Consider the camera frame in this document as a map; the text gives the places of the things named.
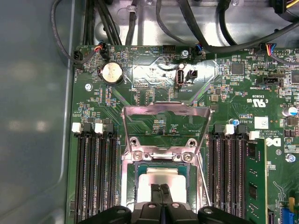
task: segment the capacitor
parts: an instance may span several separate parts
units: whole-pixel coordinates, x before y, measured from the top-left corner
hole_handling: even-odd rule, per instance
[[[239,120],[233,120],[233,125],[237,127],[240,124]]]
[[[282,110],[282,115],[288,117],[288,116],[296,116],[297,115],[297,108],[296,107],[285,107],[283,110]]]
[[[100,71],[99,77],[102,78],[109,85],[119,84],[123,78],[123,70],[121,66],[116,62],[109,62],[104,65]]]

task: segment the screw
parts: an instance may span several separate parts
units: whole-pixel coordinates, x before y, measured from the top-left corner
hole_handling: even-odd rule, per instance
[[[177,208],[179,207],[179,204],[178,204],[178,203],[173,203],[171,206],[172,206],[173,208],[177,209]]]
[[[190,145],[191,147],[195,146],[195,141],[190,141],[190,142],[189,142],[189,145]]]
[[[136,139],[131,140],[131,145],[136,145]]]
[[[134,152],[133,153],[133,159],[137,160],[137,161],[140,161],[142,159],[142,152],[140,152],[140,151]]]
[[[182,58],[187,58],[189,56],[189,52],[187,50],[183,50],[181,52],[181,56],[182,56]]]
[[[121,213],[125,213],[126,211],[124,209],[120,209],[120,210],[117,210],[117,213],[121,214]]]
[[[210,209],[204,209],[204,212],[207,213],[207,214],[212,214],[213,213],[213,211],[210,210]]]
[[[87,84],[85,85],[85,90],[86,90],[86,91],[91,91],[92,89],[93,89],[93,86],[92,86],[91,84],[87,83]]]
[[[237,6],[239,4],[239,0],[232,0],[232,5]]]
[[[190,153],[185,153],[183,155],[183,160],[186,162],[191,162],[192,158],[193,158],[193,156]]]
[[[291,153],[288,153],[286,156],[285,156],[285,160],[287,162],[295,162],[296,161],[296,157],[291,154]]]

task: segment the label sticker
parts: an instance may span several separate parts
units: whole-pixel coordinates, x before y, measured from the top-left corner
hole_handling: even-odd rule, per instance
[[[255,129],[268,129],[269,128],[268,117],[254,117],[254,128]]]

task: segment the black cable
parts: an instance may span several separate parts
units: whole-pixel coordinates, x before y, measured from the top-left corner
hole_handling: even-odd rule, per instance
[[[88,44],[94,45],[94,0],[89,0],[88,10]]]
[[[121,44],[121,38],[120,38],[120,36],[118,34],[116,25],[114,23],[114,20],[113,20],[111,14],[110,14],[110,12],[109,12],[109,10],[108,10],[105,2],[103,0],[99,0],[98,3],[99,3],[99,5],[100,5],[100,7],[102,9],[102,12],[104,13],[105,18],[107,19],[107,22],[108,22],[108,24],[109,24],[109,26],[111,28],[112,35],[113,35],[113,37],[115,39],[116,45],[122,45]]]
[[[297,16],[296,14],[290,12],[288,9],[282,13],[282,14],[278,14],[281,18],[283,18],[284,20],[288,21],[288,22],[297,22],[299,21],[299,16]]]
[[[102,20],[102,23],[103,23],[103,26],[104,26],[104,29],[105,29],[105,32],[107,34],[107,37],[108,37],[108,40],[109,40],[110,44],[111,45],[116,45],[115,42],[114,42],[113,36],[112,36],[112,32],[111,32],[110,26],[107,23],[107,20],[106,20],[106,18],[104,16],[102,8],[99,5],[98,0],[95,0],[94,4],[95,4],[95,6],[96,6],[96,8],[97,8],[97,10],[98,10],[98,12],[100,14],[100,18]]]
[[[282,64],[285,64],[285,65],[298,65],[299,66],[299,62],[288,62],[288,61],[285,61],[284,59],[281,59],[275,55],[270,55],[270,57]]]
[[[86,5],[85,5],[85,13],[84,13],[84,26],[83,26],[83,40],[82,44],[87,45],[88,44],[88,25],[89,25],[89,5],[90,5],[90,0],[86,0]]]
[[[133,0],[131,5],[132,6],[137,6],[137,3],[138,3],[138,0]],[[129,30],[128,30],[127,37],[126,37],[126,45],[127,46],[132,45],[135,25],[136,25],[136,13],[135,12],[130,12]]]
[[[58,34],[58,31],[57,31],[57,27],[56,27],[56,20],[55,20],[55,13],[56,13],[56,8],[57,8],[57,5],[61,2],[61,0],[55,0],[53,5],[52,5],[52,8],[51,8],[51,14],[50,14],[50,18],[51,18],[51,25],[52,25],[52,30],[53,30],[53,34],[54,34],[54,38],[56,40],[56,44],[57,46],[60,48],[61,52],[63,53],[64,56],[66,56],[68,59],[70,59],[73,63],[77,63],[77,64],[84,64],[85,62],[89,61],[95,51],[91,51],[87,56],[86,58],[84,58],[82,61],[79,61],[79,60],[76,60],[75,58],[71,57],[67,51],[64,49],[62,43],[61,43],[61,40],[59,38],[59,34]]]
[[[229,45],[236,45],[237,43],[233,40],[231,35],[228,32],[228,28],[226,27],[225,23],[225,10],[220,10],[219,12],[219,25],[221,32],[225,38],[225,40],[229,43]]]
[[[162,29],[162,31],[168,35],[169,37],[171,37],[172,39],[176,40],[177,42],[180,42],[186,46],[189,45],[189,43],[187,43],[186,41],[182,40],[181,38],[175,36],[166,26],[165,24],[163,23],[161,17],[160,17],[160,11],[161,11],[161,0],[157,0],[157,3],[156,3],[156,20],[157,20],[157,23],[159,25],[159,27]]]
[[[273,39],[276,39],[276,38],[280,37],[281,35],[289,32],[289,31],[293,30],[294,28],[296,28],[297,26],[299,26],[299,21],[298,21],[298,22],[292,23],[291,25],[289,25],[287,27],[284,27],[283,29],[281,29],[273,34],[264,36],[262,38],[254,40],[254,41],[237,44],[234,46],[215,47],[215,46],[209,45],[207,43],[207,41],[205,40],[205,37],[203,36],[200,28],[197,25],[195,18],[194,18],[194,14],[190,8],[188,0],[179,0],[179,6],[180,6],[181,12],[184,16],[184,19],[186,20],[186,23],[187,23],[188,27],[190,28],[190,30],[193,32],[194,36],[198,39],[198,41],[203,46],[203,48],[205,48],[206,51],[213,52],[213,53],[228,53],[228,52],[238,51],[238,50],[245,49],[245,48],[253,48],[253,47],[258,46],[260,43],[266,43]]]

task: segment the metal bracket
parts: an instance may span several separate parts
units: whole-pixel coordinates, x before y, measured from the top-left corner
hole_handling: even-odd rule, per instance
[[[130,12],[130,13],[137,13],[137,7],[136,6],[127,6],[127,11]]]
[[[206,118],[203,130],[199,136],[199,143],[190,138],[184,147],[159,148],[157,146],[141,146],[137,137],[131,137],[128,133],[126,117],[131,115],[157,115],[159,113],[171,111],[178,116],[200,116]],[[204,140],[204,135],[208,130],[211,121],[212,111],[208,107],[189,107],[180,102],[156,102],[148,106],[125,106],[122,109],[122,120],[126,134],[126,150],[122,155],[122,176],[121,176],[121,205],[127,203],[127,169],[128,164],[135,161],[152,161],[153,159],[172,160],[174,162],[191,163],[197,167],[197,204],[196,209],[201,207],[202,186],[205,191],[206,200],[210,205],[207,193],[206,182],[202,169],[202,158],[199,149]]]

